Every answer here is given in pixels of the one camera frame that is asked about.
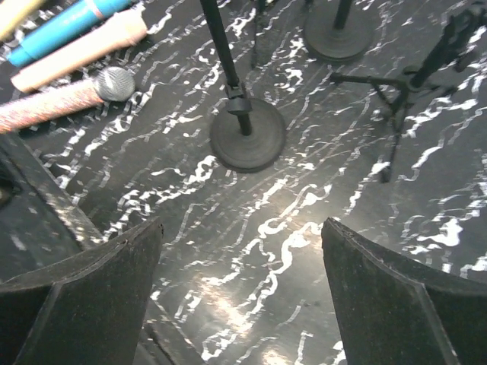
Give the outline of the pale pink microphone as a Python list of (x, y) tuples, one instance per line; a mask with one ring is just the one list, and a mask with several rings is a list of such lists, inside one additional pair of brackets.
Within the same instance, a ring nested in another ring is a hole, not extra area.
[(104, 25), (22, 68), (11, 83), (19, 91), (29, 93), (111, 52), (136, 45), (147, 32), (141, 12), (121, 11)]

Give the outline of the teal blue microphone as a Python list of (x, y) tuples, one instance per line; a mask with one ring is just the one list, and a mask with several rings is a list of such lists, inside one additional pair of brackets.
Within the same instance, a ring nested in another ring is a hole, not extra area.
[(127, 8), (130, 0), (78, 1), (45, 24), (36, 28), (10, 51), (7, 61), (24, 67), (49, 55), (102, 20)]

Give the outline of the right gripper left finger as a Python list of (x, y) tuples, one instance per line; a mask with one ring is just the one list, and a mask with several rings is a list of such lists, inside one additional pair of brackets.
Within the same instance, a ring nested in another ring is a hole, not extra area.
[(1, 285), (3, 364), (131, 364), (161, 254), (153, 218)]

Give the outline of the cream yellow microphone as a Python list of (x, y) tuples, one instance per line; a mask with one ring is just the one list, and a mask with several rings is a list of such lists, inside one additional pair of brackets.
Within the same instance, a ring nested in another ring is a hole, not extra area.
[(1, 1), (1, 41), (9, 38), (15, 28), (45, 2), (45, 0)]

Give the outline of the black tripod shock-mount stand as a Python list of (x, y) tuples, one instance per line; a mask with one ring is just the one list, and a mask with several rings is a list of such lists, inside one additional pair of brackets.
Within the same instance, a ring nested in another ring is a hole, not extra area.
[(373, 76), (352, 76), (334, 72), (329, 80), (334, 84), (343, 82), (368, 84), (377, 92), (388, 110), (384, 118), (391, 123), (393, 143), (387, 165), (380, 171), (383, 183), (390, 181), (396, 149), (402, 137), (404, 122), (409, 109), (420, 98), (420, 94), (441, 90), (444, 97), (454, 94), (453, 85), (434, 84), (428, 79), (440, 68), (454, 63), (457, 73), (464, 71), (477, 57), (474, 50), (467, 51), (467, 45), (473, 34), (486, 26), (486, 3), (473, 2), (458, 15), (450, 16), (438, 43), (428, 54), (419, 68), (405, 67), (397, 78), (378, 78)]

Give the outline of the black round-base mic stand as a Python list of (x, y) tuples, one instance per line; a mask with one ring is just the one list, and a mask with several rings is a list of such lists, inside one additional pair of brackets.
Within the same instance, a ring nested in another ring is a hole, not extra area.
[(308, 52), (332, 64), (346, 64), (360, 58), (373, 35), (371, 19), (352, 0), (315, 1), (303, 28)]

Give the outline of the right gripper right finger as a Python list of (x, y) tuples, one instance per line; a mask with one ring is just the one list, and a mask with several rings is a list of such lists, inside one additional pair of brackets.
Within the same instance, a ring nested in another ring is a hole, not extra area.
[(329, 218), (323, 260), (350, 364), (484, 364), (486, 285), (428, 267)]

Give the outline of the glitter silver-head microphone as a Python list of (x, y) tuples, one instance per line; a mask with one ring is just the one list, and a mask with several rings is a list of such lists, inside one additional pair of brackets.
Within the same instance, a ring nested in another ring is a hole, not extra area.
[(105, 102), (123, 102), (135, 92), (133, 75), (107, 67), (97, 76), (1, 105), (1, 133), (23, 129)]

